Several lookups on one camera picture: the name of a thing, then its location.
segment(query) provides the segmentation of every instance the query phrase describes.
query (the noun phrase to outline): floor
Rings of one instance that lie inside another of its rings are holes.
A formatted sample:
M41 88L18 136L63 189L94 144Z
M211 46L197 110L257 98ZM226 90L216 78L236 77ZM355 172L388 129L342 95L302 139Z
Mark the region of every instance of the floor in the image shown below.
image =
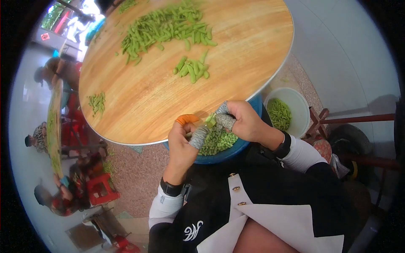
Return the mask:
M290 87L299 91L319 113L322 104L305 71L290 55L284 67L262 92L265 97L271 90ZM113 182L121 197L109 205L114 207L113 214L133 243L147 248L149 240L148 215L163 170L168 163L169 153L163 144L149 146L124 146L108 142L109 156L114 173Z

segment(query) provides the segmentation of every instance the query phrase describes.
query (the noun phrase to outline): black watch strap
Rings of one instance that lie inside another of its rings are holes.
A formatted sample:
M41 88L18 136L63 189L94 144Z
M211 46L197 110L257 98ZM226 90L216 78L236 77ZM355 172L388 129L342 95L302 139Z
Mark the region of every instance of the black watch strap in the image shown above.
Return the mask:
M284 134L284 142L280 144L276 150L273 151L275 156L279 159L283 159L284 157L286 157L290 152L291 147L291 136L284 131L282 132Z
M171 197L177 197L181 193L181 189L183 188L182 185L171 185L168 182L165 182L162 179L160 180L160 186L163 189L163 192Z

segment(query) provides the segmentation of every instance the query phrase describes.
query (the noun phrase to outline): hat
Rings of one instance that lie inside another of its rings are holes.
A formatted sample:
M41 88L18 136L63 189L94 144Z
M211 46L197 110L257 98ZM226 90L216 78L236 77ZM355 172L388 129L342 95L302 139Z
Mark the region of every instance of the hat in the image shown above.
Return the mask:
M50 206L49 200L45 199L43 193L47 190L42 185L37 185L34 189L34 196L38 201L38 204L42 206Z
M27 137L25 138L25 143L26 143L26 146L27 146L27 147L30 147L30 146L31 146L31 143L30 143L30 135L27 135Z
M37 83L40 83L41 87L44 84L43 77L42 77L42 69L43 69L43 67L37 68L35 71L35 74L34 74L34 81L36 81Z

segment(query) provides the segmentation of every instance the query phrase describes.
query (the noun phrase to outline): sign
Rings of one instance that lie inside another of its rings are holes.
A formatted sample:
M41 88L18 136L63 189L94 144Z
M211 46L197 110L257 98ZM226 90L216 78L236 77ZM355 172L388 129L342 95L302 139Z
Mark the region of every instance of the sign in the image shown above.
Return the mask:
M41 34L41 39L42 39L42 40L47 40L47 39L49 39L49 34L48 34L48 33Z

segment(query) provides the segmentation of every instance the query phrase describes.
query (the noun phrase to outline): white embroidered logo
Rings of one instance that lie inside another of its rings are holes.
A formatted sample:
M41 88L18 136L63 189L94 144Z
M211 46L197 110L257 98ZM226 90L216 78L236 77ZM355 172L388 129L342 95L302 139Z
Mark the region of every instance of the white embroidered logo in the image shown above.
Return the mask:
M185 235L187 236L186 239L184 239L183 241L187 242L187 241L192 241L197 237L198 234L198 230L200 229L201 225L204 224L203 221L199 221L197 222L197 227L193 225L193 229L191 229L191 227L186 227L184 230Z

